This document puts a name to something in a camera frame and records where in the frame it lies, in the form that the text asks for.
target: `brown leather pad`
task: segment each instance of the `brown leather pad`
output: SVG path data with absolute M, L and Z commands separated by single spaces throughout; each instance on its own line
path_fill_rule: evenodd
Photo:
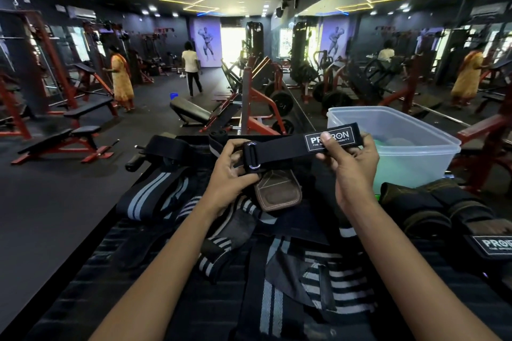
M 267 171 L 254 189 L 264 212 L 289 208 L 302 201 L 301 186 L 291 170 Z

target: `bright doorway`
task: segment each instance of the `bright doorway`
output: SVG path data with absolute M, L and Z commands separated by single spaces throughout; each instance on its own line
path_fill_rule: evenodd
M 245 28 L 221 27 L 222 58 L 227 66 L 238 61 L 245 40 Z

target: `man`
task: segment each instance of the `man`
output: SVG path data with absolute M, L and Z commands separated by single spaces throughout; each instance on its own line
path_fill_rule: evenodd
M 204 55 L 206 55 L 206 60 L 208 61 L 208 52 L 207 52 L 208 49 L 211 51 L 211 56 L 215 60 L 214 50 L 211 48 L 211 43 L 210 43 L 214 39 L 213 35 L 208 32 L 208 29 L 206 27 L 204 28 L 204 31 L 199 30 L 198 34 L 201 35 L 204 39 L 203 50 L 204 50 Z
M 331 35 L 329 35 L 329 39 L 332 41 L 331 42 L 331 46 L 329 47 L 329 51 L 327 52 L 327 54 L 331 54 L 331 51 L 334 49 L 334 53 L 332 54 L 333 57 L 338 53 L 338 39 L 340 36 L 342 36 L 343 34 L 345 34 L 345 30 L 343 29 L 339 29 L 339 27 L 336 27 L 334 33 L 332 33 Z

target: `weight plate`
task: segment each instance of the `weight plate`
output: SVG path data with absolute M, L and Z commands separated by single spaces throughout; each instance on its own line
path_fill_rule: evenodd
M 351 105 L 352 99 L 349 95 L 338 90 L 325 94 L 322 100 L 322 108 L 325 111 L 333 107 L 350 107 Z
M 293 97 L 289 95 L 287 92 L 278 90 L 270 95 L 270 98 L 274 100 L 275 105 L 278 107 L 279 115 L 286 116 L 293 109 Z M 270 111 L 275 115 L 272 106 L 269 105 Z
M 283 125 L 285 126 L 286 135 L 291 135 L 293 132 L 295 132 L 295 126 L 293 123 L 288 119 L 283 119 Z M 279 123 L 276 121 L 274 124 L 272 124 L 272 130 L 279 132 L 281 135 L 283 132 L 281 132 L 281 127 L 279 127 Z
M 267 84 L 267 86 L 265 87 L 265 90 L 263 92 L 263 94 L 266 96 L 266 97 L 270 97 L 272 96 L 272 93 L 274 93 L 274 90 L 275 90 L 275 83 L 274 81 L 271 81 Z
M 313 88 L 313 98 L 318 101 L 319 103 L 323 100 L 323 87 L 325 86 L 325 83 L 317 83 L 315 87 Z M 332 90 L 332 84 L 329 84 L 329 87 L 327 88 L 327 92 Z

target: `transparent plastic box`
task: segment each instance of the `transparent plastic box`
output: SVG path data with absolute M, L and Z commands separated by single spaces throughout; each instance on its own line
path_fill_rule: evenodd
M 416 188 L 442 178 L 460 152 L 460 140 L 430 124 L 389 107 L 338 107 L 327 113 L 327 127 L 357 123 L 375 139 L 381 159 L 373 183 Z

